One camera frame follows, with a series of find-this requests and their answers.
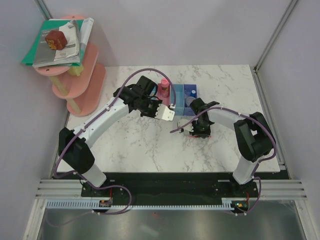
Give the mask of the red pen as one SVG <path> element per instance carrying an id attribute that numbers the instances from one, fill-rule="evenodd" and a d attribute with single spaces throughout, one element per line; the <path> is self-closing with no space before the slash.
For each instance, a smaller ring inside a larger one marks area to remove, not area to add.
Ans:
<path id="1" fill-rule="evenodd" d="M 212 136 L 211 135 L 192 135 L 192 134 L 187 134 L 184 135 L 186 138 L 195 138 L 195 139 L 210 139 Z"/>

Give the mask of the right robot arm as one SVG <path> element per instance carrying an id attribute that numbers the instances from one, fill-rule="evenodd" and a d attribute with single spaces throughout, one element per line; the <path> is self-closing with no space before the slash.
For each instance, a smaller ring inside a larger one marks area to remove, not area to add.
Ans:
<path id="1" fill-rule="evenodd" d="M 204 103 L 201 98 L 193 100 L 190 108 L 197 116 L 192 122 L 192 136 L 208 138 L 211 125 L 218 123 L 235 132 L 240 160 L 232 174 L 234 181 L 229 191 L 235 197 L 247 191 L 250 182 L 261 162 L 272 159 L 277 154 L 276 140 L 260 112 L 244 115 L 220 105 L 216 101 Z"/>

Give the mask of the pink glue stick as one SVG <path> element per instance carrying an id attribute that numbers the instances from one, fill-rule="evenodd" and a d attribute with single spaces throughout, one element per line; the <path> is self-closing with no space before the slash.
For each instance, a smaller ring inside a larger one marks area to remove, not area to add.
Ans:
<path id="1" fill-rule="evenodd" d="M 166 78 L 163 78 L 160 82 L 160 94 L 164 98 L 170 95 L 170 83 Z"/>

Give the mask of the clear jar of paper clips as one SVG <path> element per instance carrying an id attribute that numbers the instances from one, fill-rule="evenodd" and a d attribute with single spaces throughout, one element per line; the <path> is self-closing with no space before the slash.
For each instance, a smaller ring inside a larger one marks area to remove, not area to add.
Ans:
<path id="1" fill-rule="evenodd" d="M 187 98 L 185 99 L 185 106 L 186 106 L 187 108 L 189 108 L 189 107 L 190 107 L 190 104 L 191 104 L 194 100 L 195 100 L 195 98 L 192 97 L 192 96 L 187 97 Z"/>

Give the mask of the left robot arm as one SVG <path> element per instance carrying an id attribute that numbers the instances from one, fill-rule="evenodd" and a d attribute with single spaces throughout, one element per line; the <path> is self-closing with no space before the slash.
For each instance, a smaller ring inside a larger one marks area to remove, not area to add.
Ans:
<path id="1" fill-rule="evenodd" d="M 70 130 L 64 127 L 59 132 L 58 161 L 65 161 L 73 171 L 92 184 L 92 191 L 99 197 L 106 196 L 110 185 L 106 175 L 95 164 L 91 147 L 114 123 L 132 111 L 140 111 L 141 116 L 154 118 L 161 100 L 152 96 L 158 85 L 145 76 L 137 83 L 118 88 L 109 102 L 85 121 Z"/>

